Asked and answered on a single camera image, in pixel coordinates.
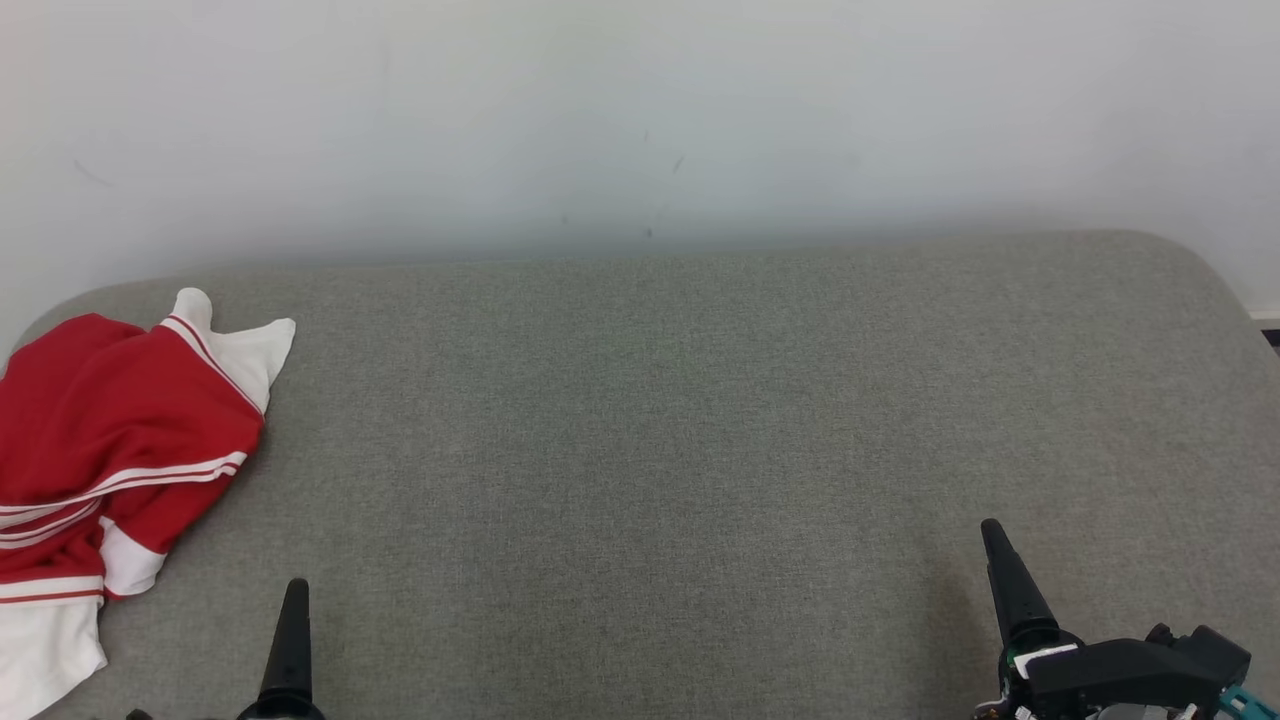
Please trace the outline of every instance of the white stripe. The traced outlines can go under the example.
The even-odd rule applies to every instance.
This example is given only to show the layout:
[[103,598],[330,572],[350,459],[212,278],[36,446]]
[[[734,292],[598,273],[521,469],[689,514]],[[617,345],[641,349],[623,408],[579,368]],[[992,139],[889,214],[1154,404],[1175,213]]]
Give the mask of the white stripe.
[[[90,500],[101,495],[115,492],[122,489],[122,487],[138,487],[140,484],[154,486],[157,483],[205,483],[212,480],[214,478],[223,475],[224,473],[216,471],[223,465],[236,465],[236,468],[229,469],[228,473],[234,475],[236,470],[239,468],[241,462],[248,459],[248,455],[241,451],[224,455],[223,457],[216,457],[206,462],[196,462],[195,465],[170,465],[168,468],[129,468],[127,470],[120,470],[111,474],[105,480],[97,483],[87,492],[76,495],[59,500],[56,502],[46,502],[44,505],[0,505],[0,512],[23,512],[27,510],[42,510],[46,507],[65,507],[74,502],[81,502]],[[182,475],[186,473],[202,473],[197,475],[191,475],[186,478],[175,478],[174,475]]]
[[[187,318],[183,318],[183,320],[187,323],[187,325],[191,325],[192,328],[196,327],[196,323],[192,323]],[[180,337],[183,340],[183,342],[186,342],[192,350],[195,350],[196,355],[198,355],[201,360],[204,360],[210,368],[214,369],[214,372],[216,372],[219,375],[221,375],[223,379],[227,380],[227,384],[229,384],[233,388],[236,388],[236,392],[241,393],[241,397],[243,397],[246,402],[248,402],[250,405],[252,405],[253,407],[256,407],[257,411],[259,411],[259,414],[261,414],[262,409],[259,407],[256,402],[253,402],[253,398],[251,398],[243,389],[241,389],[241,387],[238,384],[236,384],[236,380],[233,380],[230,378],[230,375],[228,375],[223,370],[221,365],[219,365],[216,361],[214,361],[214,359],[210,357],[207,352],[205,352],[205,347],[210,347],[210,348],[212,347],[212,345],[209,343],[210,338],[201,337],[200,340],[196,340],[191,334],[192,329],[188,328],[187,325],[184,325],[183,323],[175,320],[173,316],[169,316],[169,318],[165,318],[164,320],[160,320],[160,327],[169,328],[170,331],[178,333],[178,337]]]
[[67,528],[74,525],[77,521],[83,520],[90,516],[102,505],[101,501],[91,502],[81,509],[79,512],[68,515],[56,523],[51,523],[45,528],[40,528],[35,533],[14,533],[13,536],[0,536],[0,550],[17,550],[19,547],[31,547],[33,544],[40,544],[46,539],[56,536],[58,533],[65,530]]
[[106,489],[93,491],[92,493],[84,495],[82,497],[95,497],[95,496],[101,496],[101,495],[109,495],[109,493],[113,493],[113,492],[119,492],[122,489],[141,488],[141,487],[147,487],[147,486],[166,486],[166,484],[175,484],[175,483],[207,483],[207,482],[211,482],[211,480],[216,480],[218,478],[220,478],[223,475],[234,475],[237,470],[239,470],[238,465],[224,465],[223,468],[219,468],[219,469],[216,469],[216,470],[214,470],[211,473],[205,473],[204,475],[187,475],[187,477],[183,477],[183,478],[170,478],[170,477],[142,478],[142,479],[138,479],[138,480],[131,480],[131,482],[127,482],[127,483],[120,483],[118,486],[114,486],[114,487],[110,487],[110,488],[106,488]]
[[38,520],[40,518],[58,512],[61,507],[65,507],[65,505],[55,505],[54,507],[45,507],[41,510],[28,510],[26,512],[0,512],[0,529],[13,528],[15,525],[22,525],[23,523]]
[[70,515],[64,515],[63,518],[59,518],[59,519],[56,519],[56,520],[54,520],[51,523],[46,523],[46,524],[44,524],[44,525],[38,527],[38,528],[33,528],[33,529],[29,529],[29,530],[23,530],[20,533],[19,532],[0,533],[0,541],[19,541],[19,539],[26,539],[26,538],[32,538],[32,537],[36,537],[36,536],[47,537],[50,530],[56,530],[58,528],[63,528],[65,525],[73,525],[81,518],[83,518],[83,516],[93,512],[95,510],[97,510],[101,505],[102,505],[102,500],[99,498],[99,500],[95,500],[93,502],[86,503],[84,507],[81,507],[79,510],[77,510],[76,512],[72,512]]
[[22,583],[0,583],[0,598],[27,597],[37,594],[61,594],[64,592],[101,591],[102,578],[82,575],[79,578],[45,578]]
[[128,470],[120,470],[119,473],[111,474],[105,480],[93,486],[91,491],[83,495],[83,497],[93,497],[100,495],[99,491],[102,488],[110,488],[111,486],[120,484],[123,482],[133,480],[136,478],[154,478],[154,477],[169,477],[169,475],[182,475],[184,473],[205,473],[209,470],[216,470],[223,465],[237,465],[239,466],[248,455],[241,451],[232,452],[230,455],[224,455],[214,460],[207,460],[205,462],[196,462],[195,465],[170,465],[169,468],[129,468]]

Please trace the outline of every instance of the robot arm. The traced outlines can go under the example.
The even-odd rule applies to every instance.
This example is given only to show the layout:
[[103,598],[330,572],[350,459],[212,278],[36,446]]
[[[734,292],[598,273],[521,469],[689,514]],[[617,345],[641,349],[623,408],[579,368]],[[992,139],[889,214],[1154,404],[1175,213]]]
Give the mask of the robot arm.
[[1085,644],[1062,630],[996,520],[982,523],[987,575],[1004,642],[997,664],[1001,698],[974,720],[1084,720],[1112,705],[1147,705],[1210,720],[1219,710],[1242,720],[1276,712],[1239,688],[1249,653],[1201,625],[1175,638],[1156,625],[1147,639]]

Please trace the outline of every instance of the gray couch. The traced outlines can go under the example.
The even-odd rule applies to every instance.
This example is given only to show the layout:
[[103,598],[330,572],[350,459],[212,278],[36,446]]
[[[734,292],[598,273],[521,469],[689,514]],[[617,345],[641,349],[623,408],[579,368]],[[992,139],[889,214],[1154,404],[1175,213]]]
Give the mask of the gray couch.
[[46,714],[228,717],[285,582],[344,717],[963,717],[1001,519],[1084,639],[1201,623],[1280,700],[1280,363],[1160,238],[383,269],[100,290],[298,323],[250,468]]

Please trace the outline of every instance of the garment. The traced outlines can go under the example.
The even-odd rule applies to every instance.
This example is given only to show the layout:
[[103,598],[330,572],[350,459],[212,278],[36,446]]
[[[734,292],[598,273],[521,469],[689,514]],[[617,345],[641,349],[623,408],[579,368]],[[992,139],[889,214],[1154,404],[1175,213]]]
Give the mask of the garment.
[[195,288],[146,332],[100,315],[20,348],[0,379],[0,720],[106,665],[104,596],[155,583],[257,447],[294,323],[219,334]]

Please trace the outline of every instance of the mark on wall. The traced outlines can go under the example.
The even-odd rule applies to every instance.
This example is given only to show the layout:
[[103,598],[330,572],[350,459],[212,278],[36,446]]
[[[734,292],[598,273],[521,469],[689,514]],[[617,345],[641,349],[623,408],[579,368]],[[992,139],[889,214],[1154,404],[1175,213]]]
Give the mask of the mark on wall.
[[97,183],[97,184],[100,184],[102,187],[115,187],[115,183],[113,183],[110,181],[106,181],[104,178],[100,178],[100,177],[95,176],[93,173],[88,172],[87,169],[84,169],[84,165],[82,165],[79,160],[72,158],[72,163],[76,165],[76,170],[79,172],[79,174],[82,174],[86,178],[88,178],[90,182]]

